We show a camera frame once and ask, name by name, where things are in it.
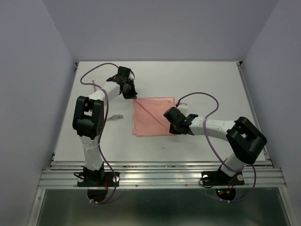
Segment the pink cloth napkin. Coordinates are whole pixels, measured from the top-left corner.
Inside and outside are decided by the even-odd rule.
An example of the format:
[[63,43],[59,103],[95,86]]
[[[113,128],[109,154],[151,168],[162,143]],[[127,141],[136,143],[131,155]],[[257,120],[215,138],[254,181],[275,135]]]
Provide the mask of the pink cloth napkin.
[[164,113],[174,106],[173,97],[135,99],[132,134],[137,137],[170,136],[170,123]]

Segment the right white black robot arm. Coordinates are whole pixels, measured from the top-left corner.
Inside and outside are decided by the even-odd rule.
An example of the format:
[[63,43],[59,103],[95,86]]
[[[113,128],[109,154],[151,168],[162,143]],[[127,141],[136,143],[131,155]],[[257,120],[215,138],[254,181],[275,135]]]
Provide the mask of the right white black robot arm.
[[[222,164],[216,172],[216,178],[222,184],[231,181],[245,165],[253,165],[267,144],[267,138],[246,117],[239,117],[235,121],[210,120],[197,114],[185,116],[177,107],[168,109],[164,117],[170,123],[171,134],[206,137]],[[233,154],[222,160],[211,144],[210,137],[227,141]]]

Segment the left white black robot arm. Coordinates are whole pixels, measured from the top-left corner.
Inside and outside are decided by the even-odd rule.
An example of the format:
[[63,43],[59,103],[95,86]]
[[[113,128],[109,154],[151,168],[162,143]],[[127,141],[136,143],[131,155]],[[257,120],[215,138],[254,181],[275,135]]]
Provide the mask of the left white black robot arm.
[[80,78],[82,85],[93,86],[95,92],[87,97],[79,96],[76,100],[72,127],[82,142],[85,165],[84,172],[89,173],[88,180],[95,186],[104,182],[103,158],[99,151],[100,137],[103,133],[109,111],[109,102],[122,95],[124,99],[136,99],[135,75],[130,68],[117,67],[117,73],[109,77],[103,85],[84,82],[83,79],[93,70],[109,65],[104,63],[85,73]]

